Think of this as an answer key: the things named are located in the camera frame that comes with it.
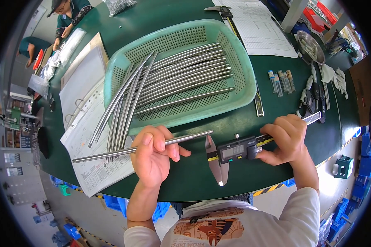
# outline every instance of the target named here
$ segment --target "sleeve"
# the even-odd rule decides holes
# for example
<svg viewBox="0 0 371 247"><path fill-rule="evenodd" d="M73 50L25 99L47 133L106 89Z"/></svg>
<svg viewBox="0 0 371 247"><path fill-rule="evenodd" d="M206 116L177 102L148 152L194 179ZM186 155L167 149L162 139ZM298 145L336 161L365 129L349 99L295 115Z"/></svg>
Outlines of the sleeve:
<svg viewBox="0 0 371 247"><path fill-rule="evenodd" d="M91 10L93 7L90 5L88 1L81 1L82 5L80 6L80 11L77 15L72 19L73 26L76 26L82 18Z"/></svg>
<svg viewBox="0 0 371 247"><path fill-rule="evenodd" d="M159 247L161 241L157 233L144 226L134 226L124 233L125 247Z"/></svg>
<svg viewBox="0 0 371 247"><path fill-rule="evenodd" d="M66 28L66 24L62 21L61 17L58 16L58 24L56 25L56 32L55 32L55 39L59 38L62 41L62 34L64 29Z"/></svg>
<svg viewBox="0 0 371 247"><path fill-rule="evenodd" d="M316 246L319 235L320 200L313 188L302 188L290 195L279 224L297 246Z"/></svg>

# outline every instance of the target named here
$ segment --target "green table surface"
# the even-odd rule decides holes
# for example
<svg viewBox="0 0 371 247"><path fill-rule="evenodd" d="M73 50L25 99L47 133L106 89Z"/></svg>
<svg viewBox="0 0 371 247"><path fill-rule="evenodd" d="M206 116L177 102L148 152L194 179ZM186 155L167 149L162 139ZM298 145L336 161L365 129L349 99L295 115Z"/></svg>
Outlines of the green table surface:
<svg viewBox="0 0 371 247"><path fill-rule="evenodd" d="M101 3L79 23L78 27L84 29L87 34L69 61L74 60L97 32L100 32L106 52L111 57L124 45L165 27L198 19L222 21L218 12L204 11L204 8L210 6L213 6L210 0L138 0L136 5L125 12L108 17L109 10L104 3ZM294 37L288 36L295 43ZM266 123L273 122L278 116L295 113L301 91L311 74L310 66L300 58L277 56L250 56L250 61L261 92L265 116L256 116L256 107L252 102L237 110L173 127L170 131L175 136L180 136L213 129L212 137L218 144L232 140L235 133L240 136L258 136L259 129ZM308 126L305 138L305 144L315 164L321 163L337 152L359 126L355 89L347 70L351 66L349 55L346 53L333 57L326 55L326 63L334 69L339 67L346 73L349 99L345 100L344 95L330 84L328 85L331 109L327 111L326 122L324 124L315 122ZM60 142L60 137L64 133L59 99L60 78L69 64L65 68L58 68L50 82L50 91L57 102L56 110L51 113L48 102L42 100L40 103L44 106L43 121L48 130L49 143L49 158L44 159L41 155L41 162L43 171L71 184L79 185L69 155ZM316 69L317 79L320 82L317 65ZM268 70L291 70L297 91L292 95L284 93L283 97L278 98L272 93ZM182 143L182 146L192 151L192 155L181 158L180 162L171 162L169 176L160 189L159 201L185 202L224 198L263 189L293 177L288 163L271 166L259 160L242 159L231 163L228 183L220 187L208 166L204 138ZM269 143L264 146L264 149L273 150L275 146L275 143ZM137 175L133 174L106 188L102 193L129 198L138 179Z"/></svg>

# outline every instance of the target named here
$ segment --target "green uniform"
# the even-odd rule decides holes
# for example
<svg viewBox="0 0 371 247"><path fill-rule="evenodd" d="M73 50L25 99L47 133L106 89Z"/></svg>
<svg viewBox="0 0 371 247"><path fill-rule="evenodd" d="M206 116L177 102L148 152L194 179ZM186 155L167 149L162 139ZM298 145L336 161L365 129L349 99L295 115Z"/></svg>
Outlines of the green uniform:
<svg viewBox="0 0 371 247"><path fill-rule="evenodd" d="M48 41L39 39L38 37L26 37L23 38L19 45L19 53L24 55L27 58L30 58L28 47L29 43L34 45L34 52L33 52L33 60L36 59L38 53L40 50L45 51L46 48L48 48L51 43Z"/></svg>
<svg viewBox="0 0 371 247"><path fill-rule="evenodd" d="M76 26L81 19L92 9L93 7L87 0L70 0L70 11L72 17L68 17L66 14L58 16L58 25L56 26L56 38L62 40L62 33L64 29L71 23Z"/></svg>

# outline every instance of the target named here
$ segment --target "green plastic basket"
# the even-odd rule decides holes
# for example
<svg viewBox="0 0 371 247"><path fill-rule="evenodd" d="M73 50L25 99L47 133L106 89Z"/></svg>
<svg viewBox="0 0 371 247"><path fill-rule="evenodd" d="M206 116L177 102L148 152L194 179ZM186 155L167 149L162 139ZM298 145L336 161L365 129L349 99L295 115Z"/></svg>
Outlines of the green plastic basket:
<svg viewBox="0 0 371 247"><path fill-rule="evenodd" d="M158 30L119 49L110 58L107 66L104 79L104 106L109 105L112 97L118 91L131 62L139 62L152 51L159 52L156 59L158 61L213 42L219 42L225 51L227 63L232 68L232 77L168 96L139 109L231 86L235 87L235 90L136 115L133 117L129 135L138 134L147 125L164 125L169 128L248 105L256 95L256 78L247 52L239 39L224 23L205 19Z"/></svg>

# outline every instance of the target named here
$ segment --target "person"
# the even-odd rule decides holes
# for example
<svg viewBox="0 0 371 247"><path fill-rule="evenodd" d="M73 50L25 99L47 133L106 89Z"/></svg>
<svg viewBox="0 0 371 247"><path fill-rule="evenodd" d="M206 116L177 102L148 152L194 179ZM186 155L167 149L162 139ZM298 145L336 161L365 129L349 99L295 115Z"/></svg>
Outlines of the person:
<svg viewBox="0 0 371 247"><path fill-rule="evenodd" d="M260 131L271 135L277 149L263 150L256 158L270 165L289 162L297 186L277 219L241 200L208 200L182 208L183 215L162 242L151 219L157 206L159 187L169 174L169 159L191 152L178 144L165 146L173 138L164 126L147 126L134 139L136 153L130 155L139 181L127 207L125 246L311 246L319 232L319 179L304 144L306 123L296 115L276 118Z"/></svg>
<svg viewBox="0 0 371 247"><path fill-rule="evenodd" d="M59 49L62 39L69 36L73 27L75 27L93 7L87 0L52 0L51 6L52 10L47 17L50 17L53 13L59 15L53 47L53 50L56 51Z"/></svg>
<svg viewBox="0 0 371 247"><path fill-rule="evenodd" d="M38 37L25 37L20 41L16 55L19 56L19 54L22 54L29 59L26 64L26 68L28 68L35 61L40 50L45 51L50 45L50 42Z"/></svg>

